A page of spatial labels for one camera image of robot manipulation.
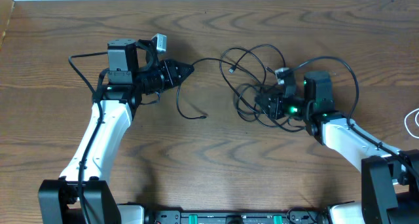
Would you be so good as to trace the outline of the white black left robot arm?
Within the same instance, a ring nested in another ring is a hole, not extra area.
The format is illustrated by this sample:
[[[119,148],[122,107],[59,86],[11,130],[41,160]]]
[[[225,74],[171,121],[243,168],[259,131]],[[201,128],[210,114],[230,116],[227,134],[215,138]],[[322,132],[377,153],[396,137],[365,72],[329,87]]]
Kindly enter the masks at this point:
[[[109,188],[113,161],[142,96],[175,88],[194,71],[192,65],[159,60],[167,37],[115,39],[107,44],[109,66],[92,91],[92,114],[80,145],[58,179],[39,191],[44,223],[154,223],[140,204],[117,204]]]

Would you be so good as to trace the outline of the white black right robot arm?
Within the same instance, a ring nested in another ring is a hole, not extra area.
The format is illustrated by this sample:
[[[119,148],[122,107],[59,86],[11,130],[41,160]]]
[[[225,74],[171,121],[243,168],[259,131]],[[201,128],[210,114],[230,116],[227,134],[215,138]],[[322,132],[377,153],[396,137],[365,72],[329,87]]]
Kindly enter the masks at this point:
[[[294,75],[276,72],[282,89],[260,91],[255,103],[269,119],[289,117],[320,144],[342,155],[361,174],[361,200],[328,206],[318,223],[417,223],[418,150],[403,151],[379,141],[335,109],[330,74],[304,75],[304,96]]]

